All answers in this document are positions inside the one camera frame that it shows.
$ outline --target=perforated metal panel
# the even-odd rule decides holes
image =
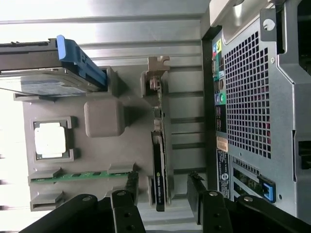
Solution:
[[[271,159],[268,68],[258,32],[225,55],[229,144]]]

